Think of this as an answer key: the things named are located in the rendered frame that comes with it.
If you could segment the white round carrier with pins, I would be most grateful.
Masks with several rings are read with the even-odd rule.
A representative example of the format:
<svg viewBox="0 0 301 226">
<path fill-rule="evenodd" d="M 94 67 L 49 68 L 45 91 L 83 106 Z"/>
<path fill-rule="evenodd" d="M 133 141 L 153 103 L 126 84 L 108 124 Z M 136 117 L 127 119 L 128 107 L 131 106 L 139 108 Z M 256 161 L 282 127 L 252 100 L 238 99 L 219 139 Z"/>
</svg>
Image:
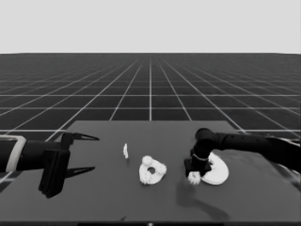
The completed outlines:
<svg viewBox="0 0 301 226">
<path fill-rule="evenodd" d="M 141 173 L 143 173 L 145 171 L 149 171 L 151 173 L 150 185 L 155 185 L 155 184 L 159 183 L 166 174 L 165 175 L 160 175 L 156 172 L 155 167 L 156 167 L 157 164 L 163 164 L 163 163 L 161 163 L 158 160 L 153 158 L 152 164 L 147 167 L 147 166 L 143 165 L 142 162 L 141 162 L 141 165 L 139 167 L 139 179 L 140 179 L 140 174 Z"/>
</svg>

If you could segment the large thick white disc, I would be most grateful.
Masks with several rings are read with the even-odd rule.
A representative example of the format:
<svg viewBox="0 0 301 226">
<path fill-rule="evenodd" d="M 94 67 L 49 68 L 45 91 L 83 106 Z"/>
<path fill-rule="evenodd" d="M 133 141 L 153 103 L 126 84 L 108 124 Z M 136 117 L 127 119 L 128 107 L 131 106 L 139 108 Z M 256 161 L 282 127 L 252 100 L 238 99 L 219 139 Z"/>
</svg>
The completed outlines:
<svg viewBox="0 0 301 226">
<path fill-rule="evenodd" d="M 201 180 L 209 185 L 219 186 L 225 183 L 230 175 L 225 161 L 215 153 L 209 155 L 210 169 L 201 177 Z"/>
</svg>

